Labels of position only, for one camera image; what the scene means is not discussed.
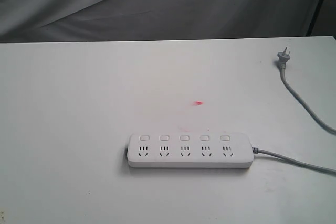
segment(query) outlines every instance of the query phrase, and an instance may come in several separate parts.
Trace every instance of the electrical socket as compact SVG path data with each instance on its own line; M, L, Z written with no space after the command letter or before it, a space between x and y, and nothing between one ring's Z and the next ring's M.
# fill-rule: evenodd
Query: electrical socket
M245 134L210 132L133 134L127 157L132 167L170 168L248 168L254 159Z

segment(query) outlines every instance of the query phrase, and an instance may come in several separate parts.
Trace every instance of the white table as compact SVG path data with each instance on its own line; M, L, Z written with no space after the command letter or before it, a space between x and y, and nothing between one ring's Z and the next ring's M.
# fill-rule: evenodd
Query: white table
M0 45L6 224L334 223L329 175L262 155L248 170L124 159L133 132L225 131L335 169L336 137L280 81L286 46L289 83L336 126L332 37Z

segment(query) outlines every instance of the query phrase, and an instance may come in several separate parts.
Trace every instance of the white fabric backdrop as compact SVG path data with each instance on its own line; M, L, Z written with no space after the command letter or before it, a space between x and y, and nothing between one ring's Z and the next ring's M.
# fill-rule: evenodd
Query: white fabric backdrop
M4 41L17 42L303 36L316 3L317 0L2 0L0 35Z

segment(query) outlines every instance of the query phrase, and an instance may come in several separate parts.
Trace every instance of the gray cable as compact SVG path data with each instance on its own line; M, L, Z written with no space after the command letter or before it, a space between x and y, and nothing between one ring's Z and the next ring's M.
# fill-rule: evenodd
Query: gray cable
M269 155L269 156L273 156L273 157L277 157L279 159L282 159L282 160L286 161L287 163L290 163L290 164L293 164L293 165L301 166L301 167L304 167L304 168L307 168L307 169L316 170L318 172L327 173L327 174L336 176L336 170L334 170L334 169L324 168L324 167L316 166L316 165L310 165L310 164L307 164L307 163L304 163L304 162L301 162L301 161L297 161L295 159L292 159L292 158L289 158L289 157L286 157L286 156L282 156L282 155L274 153L274 152L264 151L264 150L258 149L256 147L252 147L252 150L253 150L254 154L258 154L258 153L266 154L266 155Z
M299 103L306 109L306 111L310 114L310 116L326 131L328 131L330 134L336 135L336 129L326 125L313 111L312 109L305 103L305 101L299 96L297 92L288 84L285 78L285 68L281 67L280 70L280 77L285 85L285 87L288 89L288 91L298 100Z

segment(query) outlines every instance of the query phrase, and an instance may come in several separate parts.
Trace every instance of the red laser dot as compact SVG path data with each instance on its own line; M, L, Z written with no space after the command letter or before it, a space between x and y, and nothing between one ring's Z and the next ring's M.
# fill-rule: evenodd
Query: red laser dot
M202 104L203 104L203 102L199 102L199 101L194 102L194 106L200 106Z

